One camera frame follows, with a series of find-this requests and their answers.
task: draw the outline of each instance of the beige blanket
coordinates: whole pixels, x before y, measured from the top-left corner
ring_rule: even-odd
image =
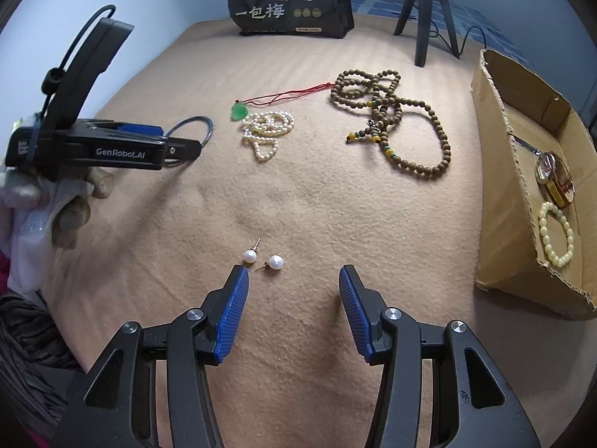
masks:
[[[432,41],[418,68],[414,24],[395,37],[395,23],[357,15],[354,31],[332,40],[239,37],[231,21],[203,22],[116,94],[100,117],[168,129],[202,114],[216,131],[188,167],[116,171],[115,191],[93,205],[79,247],[59,258],[43,294],[85,368],[124,322],[168,323],[199,306],[261,237],[259,262],[279,254],[287,264],[278,274],[251,274],[232,354],[208,369],[226,446],[363,446],[381,370],[354,346],[338,295],[345,263],[421,322],[467,322],[543,446],[555,440],[597,365],[597,325],[474,288],[482,178],[470,84],[480,47],[469,40],[458,60]],[[229,121],[234,101],[333,82],[349,68],[395,68],[397,94],[432,105],[453,151],[442,178],[401,173],[371,143],[346,145],[348,133],[365,127],[366,111],[339,109],[328,92],[272,107],[291,112],[296,127],[270,162],[256,163]],[[419,112],[404,115],[391,146],[435,165],[441,153],[431,124]],[[178,135],[202,139],[204,125]],[[420,446],[429,439],[429,372],[426,365]],[[160,444],[168,447],[163,373],[158,401]]]

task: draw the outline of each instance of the striped cloth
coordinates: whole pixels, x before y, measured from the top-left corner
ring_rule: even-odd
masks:
[[[21,424],[49,441],[67,402],[35,364],[81,370],[50,314],[5,293],[0,296],[0,389]]]

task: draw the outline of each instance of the metal ring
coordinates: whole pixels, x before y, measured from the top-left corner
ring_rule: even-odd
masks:
[[[168,131],[168,133],[166,133],[165,136],[169,137],[172,133],[174,133],[174,131],[178,130],[178,128],[183,127],[188,123],[193,123],[195,121],[202,121],[207,125],[207,136],[205,137],[205,140],[201,142],[201,147],[203,148],[211,140],[211,135],[214,132],[214,122],[211,121],[211,118],[208,118],[207,116],[191,116],[190,118],[184,119],[183,121],[178,123],[174,128],[172,128],[172,130]]]

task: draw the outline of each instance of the white glove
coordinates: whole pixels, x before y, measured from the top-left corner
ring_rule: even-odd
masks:
[[[0,171],[0,251],[11,260],[8,287],[21,295],[40,289],[55,248],[74,248],[77,230],[89,221],[88,198],[106,198],[112,187],[112,175],[99,168],[84,179],[57,182],[33,172]]]

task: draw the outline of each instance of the pearl necklace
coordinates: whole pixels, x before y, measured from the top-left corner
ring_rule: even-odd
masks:
[[[351,76],[365,77],[365,79],[353,79]],[[389,79],[387,76],[393,76],[392,82],[389,86],[380,84],[381,79]],[[397,167],[400,166],[404,171],[416,172],[425,177],[439,177],[446,172],[450,160],[452,160],[452,151],[448,143],[448,136],[442,127],[435,111],[431,109],[429,104],[425,101],[417,101],[416,99],[406,99],[396,96],[395,90],[400,82],[400,74],[395,70],[384,70],[375,75],[369,74],[362,70],[345,70],[341,72],[335,85],[331,90],[331,99],[335,103],[343,104],[352,109],[363,109],[364,107],[371,108],[373,119],[368,121],[368,128],[365,130],[355,131],[346,137],[346,142],[350,143],[354,140],[364,138],[365,135],[371,135],[371,141],[379,145],[380,150],[386,157]],[[345,90],[347,86],[361,86],[361,89]],[[366,94],[372,94],[374,99],[371,101],[352,101],[353,98],[360,98]],[[420,106],[429,115],[431,124],[434,127],[435,133],[440,141],[440,146],[443,152],[442,160],[434,167],[425,167],[424,165],[409,162],[401,158],[394,150],[392,150],[388,143],[387,127],[390,125],[398,125],[402,120],[402,106]],[[387,113],[388,109],[393,108],[393,115]]]
[[[242,121],[244,127],[243,142],[252,143],[255,148],[255,158],[267,162],[278,152],[277,137],[290,133],[294,128],[294,118],[286,111],[269,111],[267,113],[253,113]],[[272,147],[269,153],[261,153],[261,145]]]
[[[562,224],[563,231],[566,233],[568,251],[562,257],[558,257],[553,250],[553,246],[551,246],[551,237],[547,234],[546,216],[548,212],[551,212],[556,216],[556,219]],[[572,231],[569,222],[566,220],[566,216],[563,215],[562,211],[551,202],[544,202],[541,205],[541,210],[539,210],[539,234],[541,234],[545,254],[547,254],[550,263],[555,267],[566,266],[574,254],[574,232]]]

